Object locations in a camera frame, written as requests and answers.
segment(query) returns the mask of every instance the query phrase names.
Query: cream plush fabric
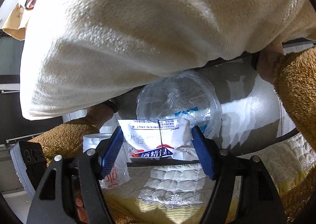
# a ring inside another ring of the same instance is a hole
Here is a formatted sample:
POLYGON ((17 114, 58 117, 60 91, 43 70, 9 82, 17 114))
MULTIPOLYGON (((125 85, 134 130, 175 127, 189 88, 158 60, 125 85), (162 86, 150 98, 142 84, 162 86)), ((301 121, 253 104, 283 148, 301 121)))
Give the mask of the cream plush fabric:
POLYGON ((21 62, 30 120, 83 109, 209 60, 316 39, 308 0, 37 0, 21 62))

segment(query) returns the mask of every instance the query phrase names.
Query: clear plastic wrap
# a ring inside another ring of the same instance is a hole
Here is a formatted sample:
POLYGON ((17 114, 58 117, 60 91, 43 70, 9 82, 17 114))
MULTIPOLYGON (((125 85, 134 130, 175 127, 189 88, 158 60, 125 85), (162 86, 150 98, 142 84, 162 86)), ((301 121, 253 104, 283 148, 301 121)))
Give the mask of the clear plastic wrap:
POLYGON ((137 97, 138 120, 183 118, 198 125, 205 137, 218 136, 221 104, 213 84, 195 71, 163 78, 146 85, 137 97))
MULTIPOLYGON (((95 149, 101 140, 109 139, 111 135, 111 133, 100 133, 83 136, 83 152, 90 148, 95 149)), ((124 147, 122 146, 111 173, 100 182, 101 187, 110 189, 129 181, 131 178, 128 173, 127 162, 128 159, 124 147)))

